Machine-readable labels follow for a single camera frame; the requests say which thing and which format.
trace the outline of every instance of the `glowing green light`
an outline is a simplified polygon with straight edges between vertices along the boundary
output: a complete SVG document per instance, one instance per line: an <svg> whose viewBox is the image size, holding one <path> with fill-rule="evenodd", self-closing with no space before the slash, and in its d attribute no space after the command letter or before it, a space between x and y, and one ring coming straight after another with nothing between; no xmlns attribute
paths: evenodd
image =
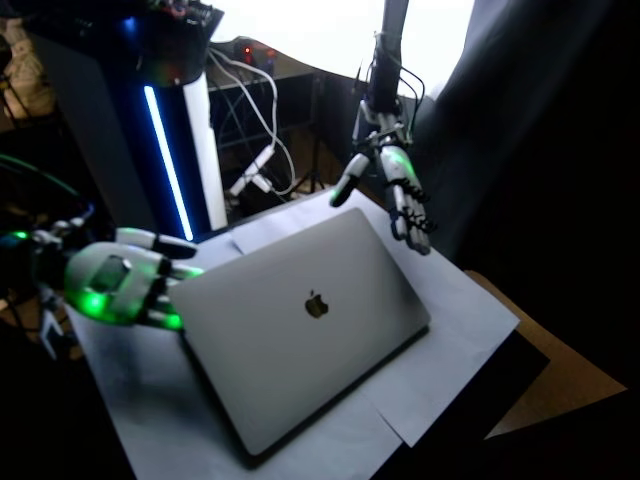
<svg viewBox="0 0 640 480"><path fill-rule="evenodd" d="M416 176L416 172L413 170L413 165L411 165L411 162L409 161L408 158L400 154L394 154L393 157L391 157L391 159L394 162L402 165L412 177Z"/></svg>
<svg viewBox="0 0 640 480"><path fill-rule="evenodd" d="M100 317L104 312L108 301L109 297L107 295L88 293L80 298L78 307L82 313L90 317Z"/></svg>
<svg viewBox="0 0 640 480"><path fill-rule="evenodd" d="M176 313L167 315L167 321L165 322L165 327L171 330L182 329L182 319L180 318L180 315Z"/></svg>

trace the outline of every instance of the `apple logo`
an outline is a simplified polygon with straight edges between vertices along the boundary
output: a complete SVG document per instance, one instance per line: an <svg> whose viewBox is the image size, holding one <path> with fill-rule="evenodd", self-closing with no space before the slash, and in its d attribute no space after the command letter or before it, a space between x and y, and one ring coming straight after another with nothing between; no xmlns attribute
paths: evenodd
<svg viewBox="0 0 640 480"><path fill-rule="evenodd" d="M313 290L311 290L310 297L309 300L304 302L304 308L313 318L320 318L329 311L329 305L322 301L322 295L314 295Z"/></svg>

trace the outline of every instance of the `white robotic hand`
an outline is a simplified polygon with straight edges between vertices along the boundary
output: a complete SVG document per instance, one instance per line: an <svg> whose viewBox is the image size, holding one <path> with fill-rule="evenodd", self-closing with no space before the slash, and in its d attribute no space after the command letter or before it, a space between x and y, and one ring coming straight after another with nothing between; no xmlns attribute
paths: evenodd
<svg viewBox="0 0 640 480"><path fill-rule="evenodd" d="M431 250L428 233L433 230L433 224L427 219L423 205L425 194L407 153L398 146L385 145L375 155L377 169L384 176L394 238L405 240L409 248L427 255ZM369 164L369 158L362 153L351 159L334 188L331 206L339 207L349 198Z"/></svg>
<svg viewBox="0 0 640 480"><path fill-rule="evenodd" d="M180 330L182 321L166 290L202 273L173 262L195 253L196 246L185 240L120 228L115 242L93 243L71 258L65 271L65 298L82 314L103 323Z"/></svg>

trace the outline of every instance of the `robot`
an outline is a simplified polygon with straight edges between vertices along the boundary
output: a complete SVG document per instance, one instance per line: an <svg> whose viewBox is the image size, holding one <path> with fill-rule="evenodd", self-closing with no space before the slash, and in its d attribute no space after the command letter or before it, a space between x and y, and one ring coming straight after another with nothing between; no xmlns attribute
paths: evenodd
<svg viewBox="0 0 640 480"><path fill-rule="evenodd" d="M127 2L115 2L119 6ZM149 1L149 11L166 12L180 19L185 8L199 2ZM426 200L420 181L406 152L411 134L401 119L396 92L400 79L400 40L408 0L387 0L383 31L376 37L368 90L360 102L353 133L354 155L330 197L334 207L342 205L369 166L375 166L382 182L390 227L396 240L420 255L430 251L428 234L434 228L425 214ZM82 229L86 218L57 222L50 231L34 231L19 240L30 242L34 261L45 252L60 254L69 233ZM119 228L114 241L91 243L73 254L64 273L65 300L96 321L113 325L144 324L181 330L180 317L166 295L169 286L202 273L176 263L196 254L197 247L185 240L139 229ZM41 338L50 337L53 291L39 285L43 301Z"/></svg>

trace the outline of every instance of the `white cable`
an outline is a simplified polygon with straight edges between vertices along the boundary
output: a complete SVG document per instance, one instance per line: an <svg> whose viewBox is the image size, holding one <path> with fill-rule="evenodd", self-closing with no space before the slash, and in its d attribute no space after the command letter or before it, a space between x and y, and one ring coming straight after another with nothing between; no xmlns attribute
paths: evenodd
<svg viewBox="0 0 640 480"><path fill-rule="evenodd" d="M249 90L247 90L247 88L244 86L244 83L242 83L242 81L240 81L237 77L235 77L231 73L229 73L229 71L227 69L225 69L222 66L222 64L218 61L218 59L216 58L216 55L219 55L225 62L227 62L227 63L229 63L231 65L235 65L237 67L244 68L245 70L249 70L251 72L254 72L254 73L266 78L267 81L271 84L271 89L273 90L273 104L272 104L272 108L271 108L271 120L272 120L272 123L273 123L273 129L269 128L269 126L267 125L267 122L265 121L264 117L260 113L260 110L258 109L258 106L255 104L255 102L253 100L253 97L249 93ZM247 65L245 63L236 62L234 60L231 60L225 54L223 54L221 52L218 52L217 50L211 49L209 51L209 57L211 57L211 60L213 60L213 62L216 64L216 66L220 69L220 71L225 76L230 78L234 83L236 83L240 87L240 89L242 90L244 95L247 97L247 100L248 100L249 104L251 105L251 108L253 108L253 111L256 113L256 116L258 117L258 120L260 120L260 123L264 127L265 131L271 136L271 147L275 147L275 145L278 144L280 146L280 148L282 148L282 151L284 152L285 156L287 157L287 162L289 163L289 170L291 172L291 183L289 184L289 187L286 188L285 190L278 191L278 190L273 189L273 191L277 195L286 195L287 193L291 192L291 190L293 190L293 187L295 186L295 183L296 183L296 170L295 170L295 166L293 164L293 159L291 158L291 154L289 153L289 150L287 149L285 144L282 142L282 140L280 140L278 138L278 135L277 135L277 128L278 128L277 127L278 88L276 87L276 83L274 82L273 78L271 78L271 76L268 73L263 72L262 70L254 68L254 67L252 67L250 65Z"/></svg>

